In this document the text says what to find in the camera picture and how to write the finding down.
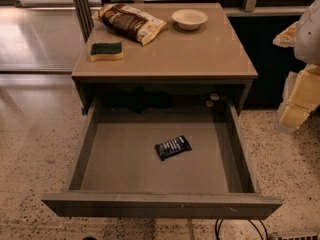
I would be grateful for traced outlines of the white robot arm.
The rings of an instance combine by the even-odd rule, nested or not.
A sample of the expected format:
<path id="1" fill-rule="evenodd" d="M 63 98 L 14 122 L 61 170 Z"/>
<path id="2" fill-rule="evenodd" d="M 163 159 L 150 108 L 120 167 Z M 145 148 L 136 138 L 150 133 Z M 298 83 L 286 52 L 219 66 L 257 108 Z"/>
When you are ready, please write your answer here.
<path id="1" fill-rule="evenodd" d="M 320 0 L 315 0 L 300 19 L 278 34 L 273 44 L 292 47 L 306 67 L 290 72 L 285 81 L 277 124 L 285 131 L 298 130 L 320 106 Z"/>

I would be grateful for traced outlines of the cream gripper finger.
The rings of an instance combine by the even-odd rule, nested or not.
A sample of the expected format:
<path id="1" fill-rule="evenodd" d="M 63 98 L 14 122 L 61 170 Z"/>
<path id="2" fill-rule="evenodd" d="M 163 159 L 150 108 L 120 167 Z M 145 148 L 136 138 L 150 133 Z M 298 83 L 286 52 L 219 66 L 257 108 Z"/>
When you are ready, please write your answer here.
<path id="1" fill-rule="evenodd" d="M 290 72 L 279 106 L 279 124 L 298 129 L 320 105 L 320 66 L 307 64 L 299 73 Z"/>

